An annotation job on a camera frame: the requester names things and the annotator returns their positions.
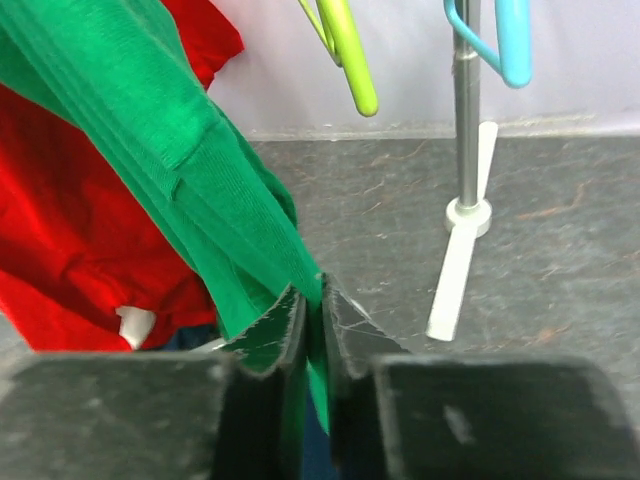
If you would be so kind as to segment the teal blue hanger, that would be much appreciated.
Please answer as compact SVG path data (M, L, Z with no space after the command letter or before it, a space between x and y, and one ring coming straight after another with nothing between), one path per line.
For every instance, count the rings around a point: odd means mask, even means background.
M443 1L454 32L498 73L512 89L526 87L533 75L530 7L528 0L494 2L498 52L493 51L461 18L454 0Z

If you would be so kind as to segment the green t shirt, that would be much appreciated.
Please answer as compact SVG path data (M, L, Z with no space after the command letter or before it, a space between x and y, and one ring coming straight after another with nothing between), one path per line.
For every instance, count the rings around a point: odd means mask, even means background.
M213 103L159 1L5 1L1 82L83 131L204 281L235 337L322 273L279 179Z

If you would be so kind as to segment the silver clothes rack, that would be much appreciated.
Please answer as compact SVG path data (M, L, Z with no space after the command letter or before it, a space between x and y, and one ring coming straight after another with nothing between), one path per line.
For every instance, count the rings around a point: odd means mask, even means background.
M449 241L431 313L428 337L455 338L474 247L491 225L485 190L497 137L497 125L480 122L480 61L471 42L480 26L478 1L446 1L444 11L454 35L454 93L458 197L446 207Z

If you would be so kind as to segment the yellow green hanger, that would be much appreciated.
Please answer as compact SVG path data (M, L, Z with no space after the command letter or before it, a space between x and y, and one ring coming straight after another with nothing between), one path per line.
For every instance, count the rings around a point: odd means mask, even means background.
M344 71L356 110L364 117L376 115L378 97L348 1L317 0L318 15L309 1L298 3L334 63Z

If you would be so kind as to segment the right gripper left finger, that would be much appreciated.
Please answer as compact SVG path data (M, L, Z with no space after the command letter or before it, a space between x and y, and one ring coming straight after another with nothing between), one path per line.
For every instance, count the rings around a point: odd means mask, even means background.
M214 351L40 354L1 380L5 479L296 479L306 303Z

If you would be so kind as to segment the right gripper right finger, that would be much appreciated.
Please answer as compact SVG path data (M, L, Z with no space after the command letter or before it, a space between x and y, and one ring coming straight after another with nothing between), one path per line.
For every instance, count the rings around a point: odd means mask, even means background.
M323 326L333 458L344 479L635 479L618 390L566 355L416 355L330 276Z

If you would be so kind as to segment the red t shirt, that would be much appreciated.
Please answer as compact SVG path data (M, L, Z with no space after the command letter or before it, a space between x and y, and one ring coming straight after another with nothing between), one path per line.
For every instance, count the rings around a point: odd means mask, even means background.
M159 1L207 90L243 49L208 1ZM216 327L214 302L78 127L1 82L1 310L38 351L132 351L116 309L153 312L140 349Z

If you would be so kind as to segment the white t shirt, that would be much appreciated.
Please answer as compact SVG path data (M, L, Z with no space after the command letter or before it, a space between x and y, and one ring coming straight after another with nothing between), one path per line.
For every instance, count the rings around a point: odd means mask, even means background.
M120 318L119 335L133 350L139 350L155 326L156 315L133 306L120 306L116 314Z

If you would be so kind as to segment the navy blue t shirt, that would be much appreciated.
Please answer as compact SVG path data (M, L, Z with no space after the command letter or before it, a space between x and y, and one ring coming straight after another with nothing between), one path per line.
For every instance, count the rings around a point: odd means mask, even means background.
M184 327L177 330L166 344L158 347L158 350L193 350L219 338L218 328L212 325Z

